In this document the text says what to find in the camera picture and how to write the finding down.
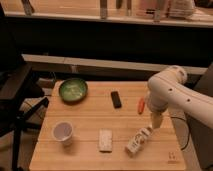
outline wooden table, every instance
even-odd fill
[[[137,113],[138,101],[145,97],[145,82],[88,82],[88,95],[78,104],[67,105],[58,95],[61,82],[53,90],[46,117],[30,164],[31,171],[46,170],[141,170],[183,171],[185,162],[171,119],[166,112],[162,127],[156,130],[146,148],[133,158],[124,151],[127,142],[150,123],[149,111]],[[114,109],[111,91],[120,94],[122,108]],[[64,148],[52,137],[60,121],[74,125],[73,143]],[[99,130],[113,132],[112,153],[98,150]]]

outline white cup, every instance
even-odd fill
[[[53,137],[63,146],[69,146],[72,142],[73,127],[68,122],[59,122],[53,128]]]

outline white container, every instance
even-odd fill
[[[125,151],[127,154],[130,157],[135,156],[143,147],[145,147],[145,144],[151,137],[152,132],[152,126],[141,128],[125,146]]]
[[[59,122],[54,126],[52,134],[63,146],[69,146],[72,142],[73,127],[68,122]]]

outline green bowl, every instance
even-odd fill
[[[59,95],[65,102],[78,102],[87,95],[87,83],[80,78],[65,80],[59,87]]]

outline black remote control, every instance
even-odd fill
[[[121,100],[120,100],[118,92],[112,91],[111,97],[112,97],[112,102],[113,102],[114,108],[120,108],[122,105],[121,105]]]

